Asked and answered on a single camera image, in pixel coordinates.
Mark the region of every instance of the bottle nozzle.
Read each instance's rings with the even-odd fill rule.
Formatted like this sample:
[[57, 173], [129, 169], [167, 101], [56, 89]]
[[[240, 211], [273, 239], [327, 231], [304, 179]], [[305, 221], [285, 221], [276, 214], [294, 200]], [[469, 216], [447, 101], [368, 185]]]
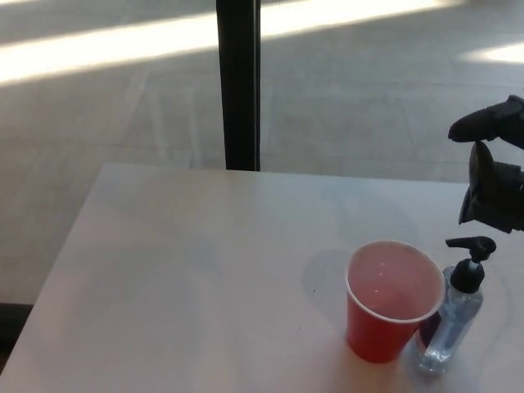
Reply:
[[495, 252], [497, 245], [493, 239], [486, 236], [460, 237], [457, 239], [448, 239], [445, 241], [448, 247], [467, 248], [472, 262], [480, 263], [490, 258]]

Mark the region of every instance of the clear pump bottle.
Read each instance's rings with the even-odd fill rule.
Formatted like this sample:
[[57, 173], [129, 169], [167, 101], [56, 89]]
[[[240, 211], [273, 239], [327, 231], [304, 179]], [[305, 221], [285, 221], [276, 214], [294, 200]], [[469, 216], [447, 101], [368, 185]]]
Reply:
[[444, 270], [444, 303], [416, 333], [418, 366], [436, 374], [447, 369], [481, 308], [480, 286], [485, 275], [481, 262], [496, 250], [495, 242], [488, 237], [449, 239], [446, 244], [469, 249], [471, 258]]

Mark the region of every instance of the white table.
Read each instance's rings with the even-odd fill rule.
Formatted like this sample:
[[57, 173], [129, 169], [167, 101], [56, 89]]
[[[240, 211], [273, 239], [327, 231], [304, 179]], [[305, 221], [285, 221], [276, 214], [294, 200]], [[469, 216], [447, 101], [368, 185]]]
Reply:
[[[516, 391], [524, 234], [457, 224], [466, 186], [107, 165], [0, 377], [2, 393]], [[394, 238], [441, 267], [487, 235], [485, 303], [443, 378], [346, 347], [343, 269]]]

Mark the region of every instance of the red plastic cup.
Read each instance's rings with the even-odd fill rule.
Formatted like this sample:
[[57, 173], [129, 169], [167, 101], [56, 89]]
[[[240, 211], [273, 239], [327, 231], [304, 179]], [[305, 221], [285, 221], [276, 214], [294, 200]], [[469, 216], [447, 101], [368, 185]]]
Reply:
[[381, 241], [359, 248], [346, 271], [347, 342], [362, 359], [400, 355], [420, 322], [442, 304], [444, 277], [417, 248]]

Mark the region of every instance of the cup rim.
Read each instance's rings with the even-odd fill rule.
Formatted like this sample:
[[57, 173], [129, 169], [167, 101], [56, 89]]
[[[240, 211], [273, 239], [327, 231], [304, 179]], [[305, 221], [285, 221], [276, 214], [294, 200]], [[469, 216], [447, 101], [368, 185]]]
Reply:
[[[407, 246], [408, 248], [412, 249], [412, 250], [415, 250], [416, 252], [422, 254], [425, 259], [427, 259], [429, 262], [431, 262], [431, 266], [433, 267], [433, 269], [438, 273], [437, 275], [439, 276], [439, 281], [440, 281], [440, 287], [442, 288], [442, 291], [440, 291], [440, 295], [439, 295], [439, 298], [438, 298], [438, 301], [435, 303], [435, 305], [433, 306], [433, 308], [431, 310], [429, 310], [427, 313], [425, 313], [424, 315], [420, 316], [420, 317], [417, 317], [417, 318], [412, 318], [412, 319], [395, 319], [395, 318], [388, 318], [388, 317], [385, 317], [383, 315], [380, 315], [380, 314], [377, 314], [376, 312], [370, 310], [368, 307], [366, 307], [365, 305], [363, 305], [359, 299], [357, 299], [357, 297], [355, 296], [355, 294], [352, 292], [351, 288], [350, 288], [350, 280], [349, 280], [349, 273], [350, 273], [350, 266], [351, 266], [351, 261], [353, 260], [353, 256], [360, 250], [366, 248], [366, 247], [369, 247], [369, 246], [375, 246], [377, 244], [380, 244], [380, 243], [393, 243], [393, 244], [396, 244], [396, 245], [402, 245], [402, 246]], [[399, 241], [396, 241], [396, 240], [378, 240], [378, 241], [375, 241], [375, 242], [370, 242], [368, 244], [365, 244], [361, 247], [359, 247], [354, 253], [353, 255], [351, 256], [350, 258], [350, 261], [347, 263], [346, 265], [346, 271], [345, 271], [345, 280], [346, 280], [346, 290], [347, 290], [347, 293], [350, 294], [351, 298], [355, 301], [355, 303], [361, 308], [363, 309], [366, 313], [372, 315], [373, 317], [375, 318], [378, 318], [378, 319], [381, 319], [383, 321], [386, 321], [386, 322], [389, 322], [389, 323], [396, 323], [396, 324], [410, 324], [410, 323], [418, 323], [418, 322], [421, 322], [423, 321], [424, 319], [427, 319], [429, 317], [431, 317], [434, 313], [436, 313], [436, 311], [442, 306], [442, 303], [444, 303], [444, 298], [445, 298], [445, 280], [444, 280], [444, 275], [442, 274], [442, 271], [440, 270], [439, 266], [435, 263], [435, 261], [428, 255], [426, 254], [425, 252], [419, 250], [417, 247], [415, 246], [412, 246], [411, 244], [408, 244], [408, 243], [404, 243], [404, 242], [399, 242]]]

